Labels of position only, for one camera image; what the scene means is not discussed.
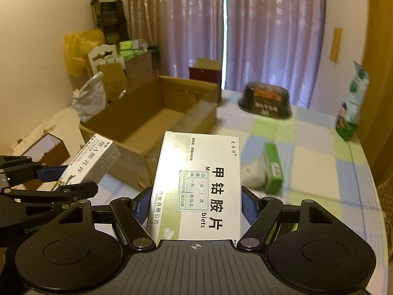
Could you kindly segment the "green white carton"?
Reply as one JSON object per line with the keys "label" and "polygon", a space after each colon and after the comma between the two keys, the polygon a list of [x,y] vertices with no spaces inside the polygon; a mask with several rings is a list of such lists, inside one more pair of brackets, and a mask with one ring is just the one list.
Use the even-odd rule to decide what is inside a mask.
{"label": "green white carton", "polygon": [[277,195],[281,191],[284,182],[284,174],[281,167],[279,152],[274,143],[265,143],[264,157],[267,175],[265,192],[269,195]]}

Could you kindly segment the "brown cardboard box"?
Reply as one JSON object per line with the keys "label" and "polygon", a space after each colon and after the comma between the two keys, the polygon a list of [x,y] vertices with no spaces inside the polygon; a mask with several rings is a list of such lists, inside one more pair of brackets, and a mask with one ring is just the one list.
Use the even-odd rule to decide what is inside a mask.
{"label": "brown cardboard box", "polygon": [[109,174],[144,189],[154,182],[165,133],[209,132],[216,122],[220,92],[214,83],[158,76],[81,123],[79,129],[85,141],[94,134],[112,140],[121,156]]}

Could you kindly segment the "yellow plastic bag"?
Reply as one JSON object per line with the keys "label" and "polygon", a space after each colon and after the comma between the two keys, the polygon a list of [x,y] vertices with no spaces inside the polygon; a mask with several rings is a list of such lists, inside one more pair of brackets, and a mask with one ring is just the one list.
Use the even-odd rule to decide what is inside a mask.
{"label": "yellow plastic bag", "polygon": [[87,54],[104,42],[105,36],[99,29],[65,35],[63,50],[68,74],[80,77],[85,70]]}

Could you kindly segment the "silver foil bag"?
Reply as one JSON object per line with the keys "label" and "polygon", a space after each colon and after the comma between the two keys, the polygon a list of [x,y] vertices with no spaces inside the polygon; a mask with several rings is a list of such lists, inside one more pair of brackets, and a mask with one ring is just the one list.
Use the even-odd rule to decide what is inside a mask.
{"label": "silver foil bag", "polygon": [[103,86],[104,74],[98,71],[80,89],[73,91],[72,106],[84,123],[107,106],[107,96]]}

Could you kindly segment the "purple curtain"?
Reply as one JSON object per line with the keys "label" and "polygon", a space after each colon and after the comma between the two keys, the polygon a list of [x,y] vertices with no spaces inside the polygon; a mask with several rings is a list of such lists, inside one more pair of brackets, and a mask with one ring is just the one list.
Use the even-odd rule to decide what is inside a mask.
{"label": "purple curtain", "polygon": [[308,107],[323,41],[326,0],[128,0],[131,35],[159,48],[163,75],[188,77],[198,58],[218,61],[224,87],[286,88]]}

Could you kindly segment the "dark red small box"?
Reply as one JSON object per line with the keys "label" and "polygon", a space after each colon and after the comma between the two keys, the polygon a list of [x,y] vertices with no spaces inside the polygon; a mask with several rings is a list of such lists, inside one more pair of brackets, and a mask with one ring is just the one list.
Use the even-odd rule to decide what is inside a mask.
{"label": "dark red small box", "polygon": [[220,61],[196,58],[189,67],[189,79],[221,84],[222,64]]}

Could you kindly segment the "green white snack bag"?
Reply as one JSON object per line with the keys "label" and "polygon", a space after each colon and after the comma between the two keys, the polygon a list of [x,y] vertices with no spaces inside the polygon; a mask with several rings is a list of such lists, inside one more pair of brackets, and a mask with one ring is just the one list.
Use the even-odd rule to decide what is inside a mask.
{"label": "green white snack bag", "polygon": [[348,88],[348,95],[338,111],[335,129],[338,135],[349,141],[356,132],[359,120],[360,109],[368,88],[369,75],[364,67],[354,62],[355,74]]}

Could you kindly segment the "cardboard box with green packs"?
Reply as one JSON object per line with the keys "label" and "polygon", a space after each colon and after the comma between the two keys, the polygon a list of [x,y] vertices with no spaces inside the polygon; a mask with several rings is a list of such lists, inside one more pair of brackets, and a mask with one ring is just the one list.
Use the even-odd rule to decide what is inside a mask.
{"label": "cardboard box with green packs", "polygon": [[143,39],[102,44],[87,54],[92,74],[103,73],[103,87],[108,102],[156,79],[153,53]]}

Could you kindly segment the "black instant noodle bowl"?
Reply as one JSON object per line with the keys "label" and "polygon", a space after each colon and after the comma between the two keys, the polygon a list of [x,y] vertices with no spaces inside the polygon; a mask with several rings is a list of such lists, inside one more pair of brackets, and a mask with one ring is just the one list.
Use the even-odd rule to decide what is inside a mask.
{"label": "black instant noodle bowl", "polygon": [[286,119],[292,116],[289,92],[285,88],[267,83],[248,83],[238,106],[243,111],[264,117]]}

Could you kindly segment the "black step ladder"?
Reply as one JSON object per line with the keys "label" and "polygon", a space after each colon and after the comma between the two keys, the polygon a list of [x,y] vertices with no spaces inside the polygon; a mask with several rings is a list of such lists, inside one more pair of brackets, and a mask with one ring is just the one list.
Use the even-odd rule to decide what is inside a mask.
{"label": "black step ladder", "polygon": [[91,10],[95,28],[103,32],[106,44],[129,40],[122,0],[91,0]]}

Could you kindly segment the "brown curtain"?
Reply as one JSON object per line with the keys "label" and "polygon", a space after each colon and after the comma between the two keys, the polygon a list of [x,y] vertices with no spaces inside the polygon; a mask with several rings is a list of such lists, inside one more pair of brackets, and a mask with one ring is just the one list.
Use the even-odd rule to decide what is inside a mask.
{"label": "brown curtain", "polygon": [[379,185],[392,174],[392,0],[368,0],[362,64],[370,83],[357,135]]}

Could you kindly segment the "white square night light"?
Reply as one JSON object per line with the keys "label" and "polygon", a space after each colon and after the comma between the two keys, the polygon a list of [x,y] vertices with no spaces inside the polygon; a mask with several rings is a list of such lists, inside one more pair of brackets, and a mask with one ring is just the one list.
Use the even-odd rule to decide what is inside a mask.
{"label": "white square night light", "polygon": [[241,183],[248,189],[262,190],[266,181],[267,172],[262,157],[241,166]]}

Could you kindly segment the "white medicine box green print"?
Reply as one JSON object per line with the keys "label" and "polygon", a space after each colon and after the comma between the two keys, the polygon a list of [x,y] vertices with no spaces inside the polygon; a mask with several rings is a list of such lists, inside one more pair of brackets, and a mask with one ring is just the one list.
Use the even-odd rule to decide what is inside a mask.
{"label": "white medicine box green print", "polygon": [[237,136],[167,131],[147,231],[162,240],[232,240],[241,234]]}

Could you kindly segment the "checkered tablecloth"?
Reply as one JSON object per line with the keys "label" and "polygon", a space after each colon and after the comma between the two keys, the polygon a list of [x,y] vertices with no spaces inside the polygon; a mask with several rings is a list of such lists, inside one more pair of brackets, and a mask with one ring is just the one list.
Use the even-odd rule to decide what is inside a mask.
{"label": "checkered tablecloth", "polygon": [[313,199],[367,241],[377,258],[367,290],[386,294],[384,213],[360,143],[342,140],[334,116],[293,106],[289,119],[266,118],[242,111],[239,98],[240,93],[223,91],[214,133],[239,137],[244,164],[260,157],[265,143],[275,143],[284,172],[279,198],[292,205]]}

